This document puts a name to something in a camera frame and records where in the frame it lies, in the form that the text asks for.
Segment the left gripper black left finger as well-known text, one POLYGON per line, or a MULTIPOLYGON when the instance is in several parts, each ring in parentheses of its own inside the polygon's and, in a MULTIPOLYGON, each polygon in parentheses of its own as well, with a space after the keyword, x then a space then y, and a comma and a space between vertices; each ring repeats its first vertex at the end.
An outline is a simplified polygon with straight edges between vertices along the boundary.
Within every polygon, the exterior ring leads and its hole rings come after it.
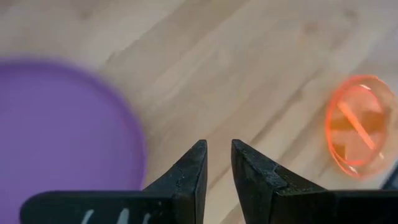
POLYGON ((26 200, 23 224, 203 223, 207 142, 197 141, 144 190, 49 191, 26 200))

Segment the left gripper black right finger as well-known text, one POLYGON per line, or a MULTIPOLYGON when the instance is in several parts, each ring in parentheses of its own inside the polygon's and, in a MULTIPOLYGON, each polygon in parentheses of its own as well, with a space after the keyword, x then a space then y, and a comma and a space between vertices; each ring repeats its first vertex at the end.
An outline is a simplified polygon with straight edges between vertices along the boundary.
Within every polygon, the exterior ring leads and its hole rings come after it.
POLYGON ((396 190, 327 190, 238 139, 231 167, 246 223, 397 223, 396 190))

